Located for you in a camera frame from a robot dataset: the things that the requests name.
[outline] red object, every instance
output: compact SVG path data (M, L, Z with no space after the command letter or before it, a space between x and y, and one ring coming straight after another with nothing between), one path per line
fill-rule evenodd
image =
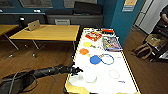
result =
M114 31L113 31L113 30L109 30L109 29L103 29L102 31L103 31L103 32L110 32L110 33L114 33Z
M92 32L86 34L85 37L87 37L88 39L90 39L92 41L97 41L99 38L102 37L102 34L99 34L97 32L92 31Z

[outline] yellow object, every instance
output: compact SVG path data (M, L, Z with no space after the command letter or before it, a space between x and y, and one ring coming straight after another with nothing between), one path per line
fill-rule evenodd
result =
M83 45L84 45L85 47L90 47L90 46L92 45L92 43L90 43L90 42L85 42Z

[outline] white table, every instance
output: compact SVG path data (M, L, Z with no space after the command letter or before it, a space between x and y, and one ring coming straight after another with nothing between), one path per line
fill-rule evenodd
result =
M86 89L88 92L98 94L140 94L138 86L135 82L132 72L130 71L129 65L124 57L123 52L109 52L100 49L103 45L102 38L94 42L85 37L85 35L90 31L92 31L92 29L84 29L74 58L74 67L84 69L84 72L80 72L75 76L69 75L69 78L67 78L65 84L67 92L81 93L81 90L79 88L79 90L77 90L77 87L81 87L82 91ZM92 45L96 46L97 48L85 47L83 45L83 43L85 42L91 42ZM104 64L103 62L100 62L96 65L91 64L89 60L90 57L88 57L87 55L82 55L79 52L79 50L82 48L88 49L88 54L90 56L101 55L103 53L109 54L114 58L114 62L111 65ZM105 61L112 61L112 59L106 58ZM86 82L83 77L87 68L89 68L90 72L94 73L94 75L96 75L97 77L93 82Z

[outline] box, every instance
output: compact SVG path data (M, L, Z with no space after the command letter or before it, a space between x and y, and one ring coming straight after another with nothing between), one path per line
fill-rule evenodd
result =
M105 51L119 52L122 47L116 37L103 36L103 48Z
M159 34L149 34L145 41L154 47L161 46L166 42L166 40Z

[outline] paper plate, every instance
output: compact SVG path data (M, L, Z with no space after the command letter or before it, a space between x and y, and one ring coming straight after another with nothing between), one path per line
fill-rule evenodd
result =
M109 75L113 79L118 79L120 77L120 74L114 69L109 71Z
M89 67L85 67L83 69L83 79L88 82L94 82L96 80L97 76L96 74L89 68Z

